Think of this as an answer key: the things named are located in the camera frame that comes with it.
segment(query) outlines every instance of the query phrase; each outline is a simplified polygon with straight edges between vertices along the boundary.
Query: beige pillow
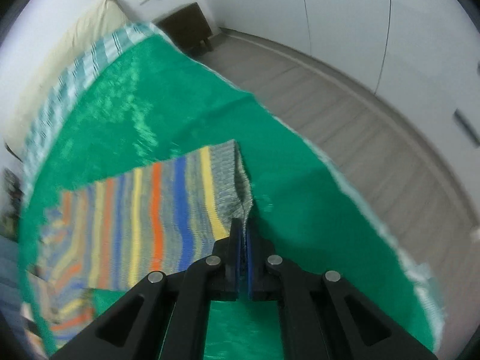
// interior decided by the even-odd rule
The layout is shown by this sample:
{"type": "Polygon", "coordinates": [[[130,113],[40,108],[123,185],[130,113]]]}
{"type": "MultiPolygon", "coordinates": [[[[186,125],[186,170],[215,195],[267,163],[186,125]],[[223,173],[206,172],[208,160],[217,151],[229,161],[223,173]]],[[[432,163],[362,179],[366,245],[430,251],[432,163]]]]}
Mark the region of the beige pillow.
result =
{"type": "Polygon", "coordinates": [[[4,139],[13,153],[22,155],[30,125],[62,71],[92,43],[128,21],[115,0],[101,0],[64,34],[30,79],[7,122],[4,139]]]}

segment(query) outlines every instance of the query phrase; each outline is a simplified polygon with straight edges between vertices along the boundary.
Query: white wall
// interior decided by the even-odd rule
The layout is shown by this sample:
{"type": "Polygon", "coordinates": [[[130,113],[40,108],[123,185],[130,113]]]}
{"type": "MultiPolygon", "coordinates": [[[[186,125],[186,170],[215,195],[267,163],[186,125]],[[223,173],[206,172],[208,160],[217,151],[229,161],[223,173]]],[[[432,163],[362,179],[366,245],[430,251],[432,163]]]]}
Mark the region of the white wall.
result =
{"type": "Polygon", "coordinates": [[[392,0],[376,94],[427,138],[480,214],[480,149],[453,119],[458,108],[480,131],[478,61],[480,34],[457,0],[392,0]]]}
{"type": "Polygon", "coordinates": [[[388,35],[390,0],[305,0],[311,56],[377,88],[388,35]]]}
{"type": "MultiPolygon", "coordinates": [[[[19,169],[3,147],[2,127],[16,100],[49,50],[81,14],[98,0],[30,0],[0,47],[0,172],[4,167],[19,169]]],[[[119,0],[129,19],[154,20],[179,5],[197,1],[212,27],[218,32],[205,0],[119,0]]],[[[5,199],[0,179],[0,210],[5,199]]]]}
{"type": "Polygon", "coordinates": [[[304,0],[207,0],[221,27],[310,54],[304,0]]]}

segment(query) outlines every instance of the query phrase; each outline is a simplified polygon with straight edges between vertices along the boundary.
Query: blue and white striped fabric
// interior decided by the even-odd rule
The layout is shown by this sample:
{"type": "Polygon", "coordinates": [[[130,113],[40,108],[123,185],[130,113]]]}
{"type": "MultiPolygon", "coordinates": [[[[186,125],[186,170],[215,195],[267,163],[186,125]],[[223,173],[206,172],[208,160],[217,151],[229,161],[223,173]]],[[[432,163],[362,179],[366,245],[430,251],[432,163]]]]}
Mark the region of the blue and white striped fabric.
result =
{"type": "Polygon", "coordinates": [[[171,43],[167,35],[152,23],[129,23],[95,42],[62,72],[32,122],[25,140],[22,185],[25,207],[32,197],[38,173],[80,95],[115,59],[154,34],[171,43]]]}

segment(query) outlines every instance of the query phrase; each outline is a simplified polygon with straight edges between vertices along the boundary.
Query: metal pin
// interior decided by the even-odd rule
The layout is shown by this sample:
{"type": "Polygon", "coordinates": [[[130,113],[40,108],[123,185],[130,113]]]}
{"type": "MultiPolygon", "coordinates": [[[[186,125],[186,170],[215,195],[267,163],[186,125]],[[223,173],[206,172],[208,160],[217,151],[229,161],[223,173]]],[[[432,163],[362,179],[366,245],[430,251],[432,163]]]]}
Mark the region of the metal pin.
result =
{"type": "Polygon", "coordinates": [[[272,254],[271,256],[268,256],[267,262],[271,266],[279,266],[282,264],[283,259],[278,255],[278,254],[272,254]]]}
{"type": "Polygon", "coordinates": [[[325,279],[332,282],[337,282],[341,278],[340,274],[337,271],[328,271],[325,272],[325,279]]]}
{"type": "Polygon", "coordinates": [[[148,275],[148,281],[150,283],[158,283],[159,281],[162,281],[162,279],[163,279],[163,273],[159,271],[151,272],[148,275]]]}
{"type": "Polygon", "coordinates": [[[218,264],[220,264],[222,260],[220,259],[220,257],[218,256],[208,256],[205,260],[205,262],[209,265],[209,266],[217,266],[218,264]]]}

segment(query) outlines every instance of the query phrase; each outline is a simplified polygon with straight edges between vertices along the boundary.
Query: bed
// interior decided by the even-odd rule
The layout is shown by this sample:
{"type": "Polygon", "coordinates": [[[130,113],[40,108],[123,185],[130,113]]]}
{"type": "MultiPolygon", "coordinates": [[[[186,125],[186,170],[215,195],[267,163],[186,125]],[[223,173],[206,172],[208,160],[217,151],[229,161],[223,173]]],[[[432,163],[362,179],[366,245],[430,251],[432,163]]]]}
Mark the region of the bed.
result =
{"type": "MultiPolygon", "coordinates": [[[[62,61],[52,52],[46,66],[53,67],[25,91],[30,95],[23,96],[23,109],[6,137],[24,166],[21,290],[47,354],[74,333],[55,333],[61,323],[42,312],[27,273],[42,248],[38,237],[45,210],[59,204],[60,192],[232,139],[250,179],[249,218],[277,250],[306,270],[340,271],[425,346],[438,347],[443,312],[429,277],[324,153],[253,95],[181,53],[153,24],[127,23],[114,0],[103,0],[94,11],[99,10],[102,14],[89,22],[95,31],[78,48],[60,53],[62,61]],[[107,19],[110,9],[116,12],[113,24],[107,19]]],[[[96,288],[95,281],[85,285],[85,290],[96,288]]],[[[282,358],[274,313],[244,301],[214,304],[206,355],[282,358]],[[255,338],[259,330],[268,337],[261,344],[255,338]],[[252,340],[258,344],[255,353],[245,345],[252,340]]]]}

